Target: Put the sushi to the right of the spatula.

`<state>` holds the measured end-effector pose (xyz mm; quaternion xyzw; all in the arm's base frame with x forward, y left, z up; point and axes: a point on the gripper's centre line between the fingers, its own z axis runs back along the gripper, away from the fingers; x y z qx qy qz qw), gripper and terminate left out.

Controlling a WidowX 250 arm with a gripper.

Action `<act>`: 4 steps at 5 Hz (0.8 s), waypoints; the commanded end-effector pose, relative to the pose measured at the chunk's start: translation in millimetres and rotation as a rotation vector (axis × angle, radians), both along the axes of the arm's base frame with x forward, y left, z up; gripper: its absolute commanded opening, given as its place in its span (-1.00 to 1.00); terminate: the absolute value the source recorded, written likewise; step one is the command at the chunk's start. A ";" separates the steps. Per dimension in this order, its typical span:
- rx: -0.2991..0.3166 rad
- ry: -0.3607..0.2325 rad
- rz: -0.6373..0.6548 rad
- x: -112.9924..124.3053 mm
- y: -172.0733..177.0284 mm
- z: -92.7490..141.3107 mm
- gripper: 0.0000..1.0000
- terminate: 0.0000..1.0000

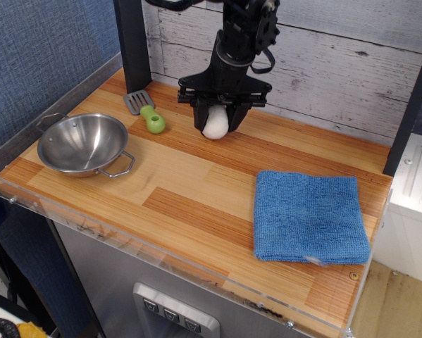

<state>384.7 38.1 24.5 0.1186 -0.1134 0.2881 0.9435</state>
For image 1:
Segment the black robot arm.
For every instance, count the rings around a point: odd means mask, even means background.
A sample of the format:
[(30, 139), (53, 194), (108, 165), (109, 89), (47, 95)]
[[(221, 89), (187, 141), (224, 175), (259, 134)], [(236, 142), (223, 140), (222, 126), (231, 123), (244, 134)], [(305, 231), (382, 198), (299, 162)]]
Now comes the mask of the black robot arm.
[(272, 71), (279, 1), (224, 1), (208, 68), (179, 79), (178, 101), (194, 111), (194, 126), (207, 139), (235, 131), (248, 111), (266, 105), (272, 86), (248, 76)]

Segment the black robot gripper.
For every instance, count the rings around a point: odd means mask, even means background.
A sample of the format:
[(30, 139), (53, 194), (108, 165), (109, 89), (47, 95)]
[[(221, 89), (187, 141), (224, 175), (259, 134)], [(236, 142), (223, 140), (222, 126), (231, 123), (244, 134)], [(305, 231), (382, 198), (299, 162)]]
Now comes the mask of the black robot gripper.
[(263, 107), (271, 85), (247, 75), (247, 66), (212, 60), (203, 72), (179, 79), (178, 102), (194, 110), (194, 127), (203, 132), (212, 106), (226, 106), (228, 132), (235, 131), (250, 107)]

